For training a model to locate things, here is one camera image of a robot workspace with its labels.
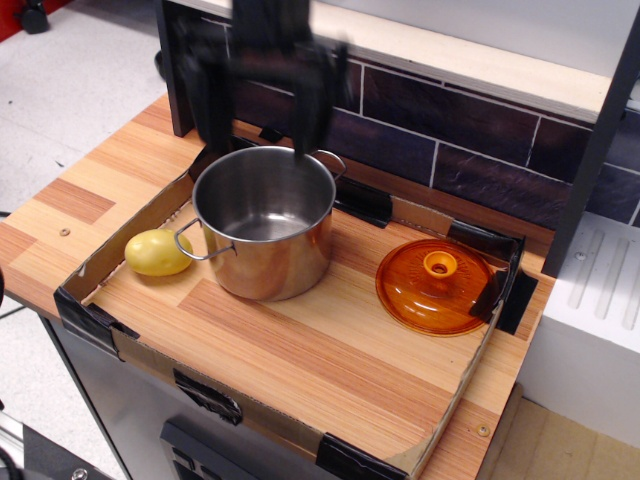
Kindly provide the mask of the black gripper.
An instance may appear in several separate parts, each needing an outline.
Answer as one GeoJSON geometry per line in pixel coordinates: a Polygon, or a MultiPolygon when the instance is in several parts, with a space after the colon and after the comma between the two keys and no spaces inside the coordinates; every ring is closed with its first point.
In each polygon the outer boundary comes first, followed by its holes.
{"type": "Polygon", "coordinates": [[[240,79],[293,88],[296,158],[324,146],[335,97],[350,93],[349,45],[317,39],[310,13],[309,1],[234,1],[227,33],[202,20],[176,22],[178,65],[195,127],[210,151],[231,150],[232,83],[240,79]]]}

